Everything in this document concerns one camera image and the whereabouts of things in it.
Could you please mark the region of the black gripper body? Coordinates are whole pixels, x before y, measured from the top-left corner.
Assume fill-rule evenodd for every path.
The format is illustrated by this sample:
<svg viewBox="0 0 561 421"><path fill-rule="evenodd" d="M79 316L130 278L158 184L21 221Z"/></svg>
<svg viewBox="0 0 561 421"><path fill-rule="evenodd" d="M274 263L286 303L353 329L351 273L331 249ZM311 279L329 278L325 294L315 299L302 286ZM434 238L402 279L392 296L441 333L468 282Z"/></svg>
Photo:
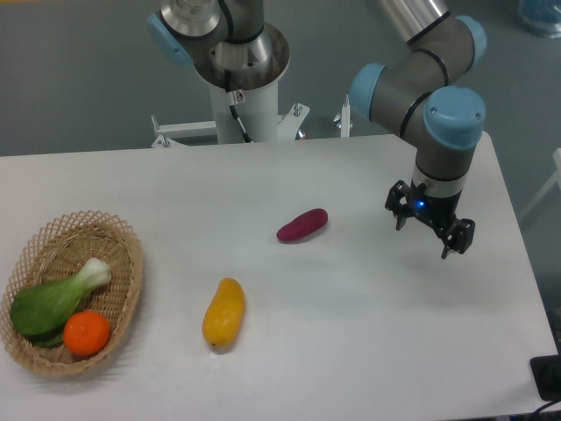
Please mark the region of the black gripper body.
<svg viewBox="0 0 561 421"><path fill-rule="evenodd" d="M456 209L461 183L425 179L402 187L404 194L402 224L415 218L435 232L448 232L458 222Z"/></svg>

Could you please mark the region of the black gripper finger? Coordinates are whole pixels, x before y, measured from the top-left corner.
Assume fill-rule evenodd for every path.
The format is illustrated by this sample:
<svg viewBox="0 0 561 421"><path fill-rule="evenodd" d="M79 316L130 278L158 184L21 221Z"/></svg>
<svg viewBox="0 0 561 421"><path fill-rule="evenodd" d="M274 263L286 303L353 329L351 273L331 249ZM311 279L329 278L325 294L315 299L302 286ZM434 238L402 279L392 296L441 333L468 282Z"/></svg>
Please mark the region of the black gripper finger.
<svg viewBox="0 0 561 421"><path fill-rule="evenodd" d="M409 186L399 180L388 192L385 208L391 211L395 218L395 229L401 230L415 211L408 202Z"/></svg>
<svg viewBox="0 0 561 421"><path fill-rule="evenodd" d="M468 218L454 218L451 226L442 237L444 244L441 258L451 253L464 254L472 245L476 224Z"/></svg>

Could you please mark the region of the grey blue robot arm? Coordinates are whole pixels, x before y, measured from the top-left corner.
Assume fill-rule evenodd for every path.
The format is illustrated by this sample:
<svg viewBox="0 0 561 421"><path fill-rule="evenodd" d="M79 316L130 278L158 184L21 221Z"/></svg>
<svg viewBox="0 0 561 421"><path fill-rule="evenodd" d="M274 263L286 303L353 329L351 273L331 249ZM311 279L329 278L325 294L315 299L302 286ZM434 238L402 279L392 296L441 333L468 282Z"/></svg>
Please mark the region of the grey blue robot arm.
<svg viewBox="0 0 561 421"><path fill-rule="evenodd" d="M388 192L398 227L413 218L428 226L444 253L463 253L475 224L456 208L483 133L486 107L455 81L486 51L482 26L454 17L442 1L385 1L382 9L409 47L388 68L370 63L354 77L344 107L416 150L409 182ZM155 44L207 84L218 141L288 142L304 111L278 112L278 83L289 63L284 35L264 18L260 1L165 1L147 19Z"/></svg>

